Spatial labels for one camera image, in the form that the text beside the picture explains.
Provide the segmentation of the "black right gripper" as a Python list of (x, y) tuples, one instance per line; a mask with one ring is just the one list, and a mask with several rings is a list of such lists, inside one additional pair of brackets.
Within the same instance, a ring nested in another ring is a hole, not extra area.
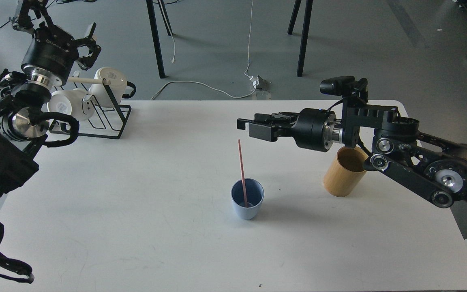
[(336, 114), (324, 109), (305, 108), (299, 113), (279, 112), (254, 114), (254, 120), (238, 118), (237, 129), (248, 131), (251, 138), (276, 142), (280, 137), (291, 137), (299, 148), (327, 152), (332, 145), (328, 127)]

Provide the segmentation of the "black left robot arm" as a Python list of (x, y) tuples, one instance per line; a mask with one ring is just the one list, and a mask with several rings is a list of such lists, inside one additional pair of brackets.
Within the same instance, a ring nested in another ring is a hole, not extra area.
[(74, 39), (53, 24), (26, 27), (32, 43), (21, 71), (0, 74), (0, 198), (38, 171), (34, 157), (42, 146), (67, 146), (78, 138), (76, 118), (41, 108), (50, 102), (52, 87), (66, 84), (74, 63), (83, 70), (94, 65), (101, 51), (95, 29), (91, 24), (86, 37)]

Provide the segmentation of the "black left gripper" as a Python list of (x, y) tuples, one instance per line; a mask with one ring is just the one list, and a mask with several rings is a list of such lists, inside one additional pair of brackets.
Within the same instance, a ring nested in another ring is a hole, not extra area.
[[(70, 33), (61, 28), (35, 29), (21, 64), (22, 71), (31, 74), (33, 68), (43, 69), (53, 74), (61, 84), (65, 84), (74, 63), (84, 71), (95, 64), (101, 52), (101, 46), (93, 37), (95, 29), (96, 23), (93, 22), (88, 26), (86, 36), (74, 40)], [(80, 47), (88, 48), (88, 54), (79, 56)]]

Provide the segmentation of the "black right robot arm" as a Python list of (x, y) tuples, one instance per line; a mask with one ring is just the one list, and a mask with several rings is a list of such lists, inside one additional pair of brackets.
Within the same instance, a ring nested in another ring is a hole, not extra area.
[(467, 144), (419, 131), (419, 121), (400, 116), (396, 107), (343, 102), (341, 118), (332, 110), (256, 113), (236, 121), (252, 138), (291, 137), (300, 148), (327, 152), (332, 144), (360, 147), (361, 166), (378, 171), (440, 208), (467, 202)]

